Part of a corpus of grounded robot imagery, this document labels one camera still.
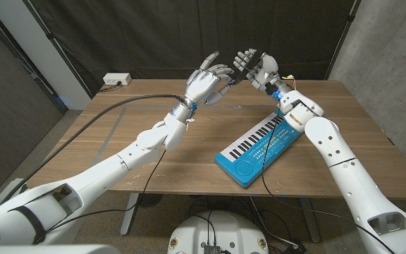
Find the table leg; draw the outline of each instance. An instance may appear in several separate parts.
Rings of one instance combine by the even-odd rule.
[[[303,209],[313,210],[311,200],[309,198],[300,198],[300,205]],[[321,242],[321,235],[319,233],[319,228],[316,223],[316,217],[313,212],[303,211],[304,220],[307,222],[309,237],[313,243]]]
[[[130,197],[128,199],[128,204],[126,205],[126,209],[131,208],[137,202],[139,195],[140,195],[139,193],[130,194]],[[137,212],[137,206],[135,206],[133,209],[125,212],[125,216],[123,217],[123,221],[121,222],[121,229],[120,229],[120,234],[122,236],[127,236],[130,233],[131,225],[133,224],[134,216],[135,216],[136,212]]]

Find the concrete wall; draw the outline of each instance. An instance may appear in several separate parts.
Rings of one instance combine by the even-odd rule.
[[[342,81],[406,156],[406,1],[362,0],[329,79]]]

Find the toy keyboard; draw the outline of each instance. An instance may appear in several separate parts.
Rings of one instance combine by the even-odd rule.
[[[262,172],[264,152],[275,124],[264,169],[300,136],[283,117],[281,111],[275,110],[216,155],[214,161],[242,187],[248,187]]]

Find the wooden table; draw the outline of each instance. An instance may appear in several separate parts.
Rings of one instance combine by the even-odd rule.
[[[337,123],[341,134],[388,198],[406,199],[406,159],[387,139],[357,100],[337,81],[297,82]],[[93,116],[123,99],[149,94],[183,95],[185,80],[133,80],[129,86],[99,93],[57,146]],[[32,177],[28,185],[68,178],[129,145],[177,105],[175,99],[145,99],[110,111]],[[168,151],[148,184],[148,193],[207,195],[267,195],[260,178],[240,187],[214,163],[214,156],[269,115],[275,101],[249,82],[232,87],[215,106],[201,106],[183,141]],[[141,192],[154,163],[132,170],[112,190]],[[302,135],[265,172],[272,193],[289,197],[340,198],[325,162]]]

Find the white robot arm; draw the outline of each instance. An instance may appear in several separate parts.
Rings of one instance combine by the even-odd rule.
[[[0,245],[54,243],[74,222],[64,224],[48,234],[45,231],[82,215],[93,201],[128,172],[158,160],[161,146],[175,149],[201,102],[213,97],[221,80],[230,81],[233,70],[224,65],[208,68],[219,53],[211,54],[187,81],[185,99],[172,113],[152,129],[143,131],[137,140],[117,154],[77,176],[44,184],[17,195],[0,205]],[[211,102],[221,98],[216,96]]]
[[[315,117],[308,121],[304,131],[324,158],[355,223],[381,239],[394,253],[406,253],[406,212],[380,191],[337,126],[328,119]],[[368,253],[389,253],[368,233],[358,231]]]
[[[238,52],[235,66],[243,70],[254,53],[254,49]],[[381,239],[394,253],[406,253],[406,212],[383,195],[344,141],[337,125],[321,117],[323,109],[281,82],[278,65],[270,60],[272,56],[264,53],[262,58],[247,75],[252,85],[277,99],[277,106],[286,114],[285,120],[299,132],[305,131],[324,158],[355,223]],[[368,253],[390,252],[374,237],[358,230]]]

